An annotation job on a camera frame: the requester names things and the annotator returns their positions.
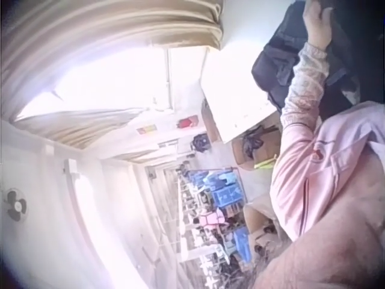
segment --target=window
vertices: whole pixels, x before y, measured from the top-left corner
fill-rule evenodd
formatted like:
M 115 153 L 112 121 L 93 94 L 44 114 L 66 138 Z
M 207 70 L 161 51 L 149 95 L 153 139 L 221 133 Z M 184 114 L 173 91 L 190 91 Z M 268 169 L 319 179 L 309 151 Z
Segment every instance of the window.
M 76 67 L 32 100 L 18 119 L 58 111 L 171 108 L 167 51 L 130 49 Z

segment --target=pink shirt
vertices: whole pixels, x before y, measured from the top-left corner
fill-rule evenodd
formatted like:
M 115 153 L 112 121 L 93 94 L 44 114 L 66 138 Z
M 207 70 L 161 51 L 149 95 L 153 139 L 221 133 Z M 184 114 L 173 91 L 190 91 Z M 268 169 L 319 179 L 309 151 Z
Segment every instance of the pink shirt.
M 385 164 L 384 105 L 357 105 L 315 131 L 328 75 L 326 53 L 306 44 L 300 59 L 282 111 L 281 150 L 270 191 L 274 212 L 293 241 L 333 204 L 365 145 Z
M 215 229 L 216 225 L 225 223 L 226 220 L 221 210 L 204 214 L 199 217 L 199 223 L 204 228 Z

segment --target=beige curtain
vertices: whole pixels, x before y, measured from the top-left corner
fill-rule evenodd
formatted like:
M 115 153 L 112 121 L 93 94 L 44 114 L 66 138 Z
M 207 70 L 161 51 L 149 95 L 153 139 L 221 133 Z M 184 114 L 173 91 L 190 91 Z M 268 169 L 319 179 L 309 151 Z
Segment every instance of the beige curtain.
M 121 128 L 143 110 L 71 111 L 22 119 L 14 126 L 32 134 L 84 149 L 113 129 Z
M 218 49 L 222 37 L 221 0 L 23 0 L 20 3 L 7 25 L 3 25 L 1 35 L 1 117 L 32 133 L 80 148 L 102 132 L 127 124 L 132 112 L 108 111 L 108 120 L 101 118 L 103 111 L 55 113 L 15 123 L 16 117 L 35 96 L 53 90 L 74 65 L 129 47 Z M 78 135 L 79 139 L 68 141 L 70 135 Z

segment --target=hand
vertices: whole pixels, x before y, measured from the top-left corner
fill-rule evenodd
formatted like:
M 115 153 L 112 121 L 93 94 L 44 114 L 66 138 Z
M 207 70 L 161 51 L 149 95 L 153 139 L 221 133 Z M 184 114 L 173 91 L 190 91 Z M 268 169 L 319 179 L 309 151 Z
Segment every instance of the hand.
M 332 8 L 322 10 L 319 0 L 306 0 L 303 19 L 307 30 L 307 42 L 321 50 L 326 50 L 331 42 L 332 10 Z

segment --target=skin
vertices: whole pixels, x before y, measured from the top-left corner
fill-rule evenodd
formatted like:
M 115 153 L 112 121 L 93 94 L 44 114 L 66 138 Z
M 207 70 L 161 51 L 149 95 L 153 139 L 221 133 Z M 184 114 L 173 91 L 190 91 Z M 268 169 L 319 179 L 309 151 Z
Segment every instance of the skin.
M 266 268 L 254 288 L 362 288 L 385 269 L 385 179 L 365 149 L 322 220 Z

